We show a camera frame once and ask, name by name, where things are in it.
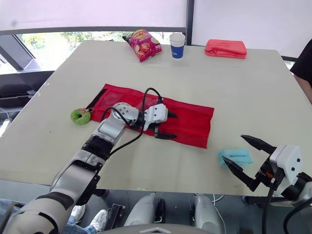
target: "black sleeve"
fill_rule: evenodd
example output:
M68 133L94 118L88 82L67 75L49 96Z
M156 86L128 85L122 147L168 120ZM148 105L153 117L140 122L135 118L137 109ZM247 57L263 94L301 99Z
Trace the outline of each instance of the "black sleeve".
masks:
M292 66L291 72L307 80L312 86L312 40L309 41L301 52L296 63Z

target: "person's arm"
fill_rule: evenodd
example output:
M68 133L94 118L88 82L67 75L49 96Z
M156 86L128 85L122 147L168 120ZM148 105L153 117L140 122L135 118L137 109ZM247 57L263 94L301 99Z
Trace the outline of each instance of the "person's arm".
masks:
M303 92L306 94L310 103L312 104L312 87L311 87L310 83L308 81L306 81L305 79L302 79L302 78L296 76L295 74L293 76L296 79L296 81L298 82L298 84L300 85Z

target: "white curtain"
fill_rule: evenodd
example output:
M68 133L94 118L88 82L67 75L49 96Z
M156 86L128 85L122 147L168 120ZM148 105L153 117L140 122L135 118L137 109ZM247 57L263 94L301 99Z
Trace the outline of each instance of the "white curtain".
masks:
M186 0L0 0L0 31L75 26L185 27Z
M192 44L208 39L297 58L312 39L312 0L195 0Z

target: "sneaker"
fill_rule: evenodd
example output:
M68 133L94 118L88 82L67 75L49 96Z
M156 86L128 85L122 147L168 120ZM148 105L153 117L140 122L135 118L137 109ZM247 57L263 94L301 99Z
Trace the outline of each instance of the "sneaker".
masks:
M100 210L97 215L92 219L90 225L93 226L97 232L103 231L107 221L107 211Z
M86 205L74 206L73 211L70 214L70 216L73 216L74 222L78 223L82 219L85 211L86 211Z

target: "person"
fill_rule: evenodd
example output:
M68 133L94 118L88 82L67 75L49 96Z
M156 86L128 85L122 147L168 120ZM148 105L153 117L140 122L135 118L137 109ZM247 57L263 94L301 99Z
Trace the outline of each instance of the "person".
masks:
M17 212L20 207L25 205L25 203L14 202L11 200L0 199L0 223L4 220L6 212L10 209L12 204L15 204L13 212ZM77 225L77 223L82 219L84 212L86 210L86 205L75 206L70 215L70 218L63 229L62 234L96 234L103 231L106 221L107 221L107 211L100 210L96 216L92 219L89 226L82 228Z
M312 104L312 39L292 66L291 72Z

